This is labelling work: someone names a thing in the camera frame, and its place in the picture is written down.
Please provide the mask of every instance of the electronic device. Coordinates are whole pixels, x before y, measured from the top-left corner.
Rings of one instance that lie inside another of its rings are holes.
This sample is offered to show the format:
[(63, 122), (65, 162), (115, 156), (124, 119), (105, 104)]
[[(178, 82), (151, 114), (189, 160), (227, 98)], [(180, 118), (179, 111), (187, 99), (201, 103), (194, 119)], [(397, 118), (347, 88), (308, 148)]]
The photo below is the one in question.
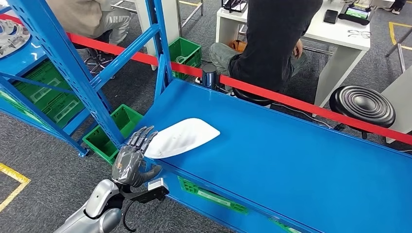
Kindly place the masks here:
[(335, 24), (338, 18), (338, 14), (339, 12), (337, 11), (327, 10), (323, 22)]
[(222, 0), (222, 7), (232, 12), (243, 12), (246, 9), (248, 0)]
[(338, 18), (366, 26), (371, 22), (374, 12), (375, 11), (373, 11), (371, 7), (362, 7), (357, 4), (350, 3), (345, 5)]

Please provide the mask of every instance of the white plastic piece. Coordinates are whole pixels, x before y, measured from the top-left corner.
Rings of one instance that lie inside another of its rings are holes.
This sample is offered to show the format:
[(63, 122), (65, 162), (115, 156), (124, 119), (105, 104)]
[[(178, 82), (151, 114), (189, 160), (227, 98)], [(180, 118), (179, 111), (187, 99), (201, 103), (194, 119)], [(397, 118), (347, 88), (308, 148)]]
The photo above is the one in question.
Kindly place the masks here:
[(11, 20), (0, 19), (0, 58), (20, 49), (30, 38), (30, 32)]
[(206, 122), (189, 118), (160, 131), (144, 156), (152, 159), (175, 156), (201, 146), (218, 135), (220, 132)]

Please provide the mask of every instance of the round stool seat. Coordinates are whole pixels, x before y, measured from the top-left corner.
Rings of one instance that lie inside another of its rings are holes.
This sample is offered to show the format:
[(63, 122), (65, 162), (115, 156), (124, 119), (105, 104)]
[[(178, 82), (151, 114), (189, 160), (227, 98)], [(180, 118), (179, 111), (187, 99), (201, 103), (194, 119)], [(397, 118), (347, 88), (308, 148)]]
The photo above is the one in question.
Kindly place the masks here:
[(239, 98), (241, 100), (245, 100), (245, 101), (248, 101), (248, 102), (251, 102), (251, 103), (255, 103), (255, 104), (260, 105), (260, 106), (267, 106), (267, 105), (273, 103), (273, 101), (270, 100), (270, 99), (267, 99), (267, 98), (264, 98), (262, 96), (258, 96), (258, 95), (255, 95), (255, 94), (252, 94), (252, 93), (249, 93), (249, 92), (246, 92), (246, 91), (242, 91), (242, 90), (239, 90), (239, 89), (236, 89), (236, 88), (233, 88), (233, 93), (235, 94), (235, 96), (237, 98)]
[(389, 128), (395, 122), (395, 109), (379, 92), (349, 85), (336, 89), (329, 99), (333, 112)]

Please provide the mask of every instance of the silver robotic arm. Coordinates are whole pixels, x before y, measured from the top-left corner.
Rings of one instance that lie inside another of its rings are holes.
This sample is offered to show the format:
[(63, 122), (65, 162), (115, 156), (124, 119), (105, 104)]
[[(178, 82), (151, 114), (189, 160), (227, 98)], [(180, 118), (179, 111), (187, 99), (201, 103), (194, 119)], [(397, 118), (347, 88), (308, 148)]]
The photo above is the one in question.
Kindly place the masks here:
[[(150, 181), (148, 189), (144, 192), (133, 193), (130, 190), (131, 186), (140, 187), (161, 171), (160, 166), (155, 166), (145, 173), (139, 171), (144, 153), (151, 140), (157, 135), (157, 132), (153, 132), (147, 137), (152, 129), (153, 126), (143, 127), (132, 135), (117, 155), (112, 167), (111, 180), (101, 181), (86, 203), (54, 233), (109, 233), (122, 219), (121, 209), (124, 199), (147, 203), (165, 198), (169, 191), (163, 178)], [(127, 230), (135, 231), (125, 225), (124, 215), (123, 224)]]

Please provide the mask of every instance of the black cable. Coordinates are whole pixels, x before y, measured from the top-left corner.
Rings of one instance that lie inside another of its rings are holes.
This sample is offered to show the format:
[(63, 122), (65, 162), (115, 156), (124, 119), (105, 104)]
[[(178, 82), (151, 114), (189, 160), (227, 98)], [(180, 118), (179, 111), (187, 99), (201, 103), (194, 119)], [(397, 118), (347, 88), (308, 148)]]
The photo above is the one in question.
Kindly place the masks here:
[(126, 206), (126, 209), (124, 210), (124, 214), (123, 214), (123, 218), (122, 218), (123, 226), (126, 228), (126, 230), (128, 230), (128, 231), (130, 231), (130, 232), (136, 232), (136, 229), (130, 229), (130, 228), (127, 226), (127, 224), (126, 224), (126, 214), (127, 214), (127, 211), (129, 210), (130, 206), (131, 206), (133, 203), (135, 203), (135, 201), (132, 201), (131, 203), (129, 203), (129, 204)]

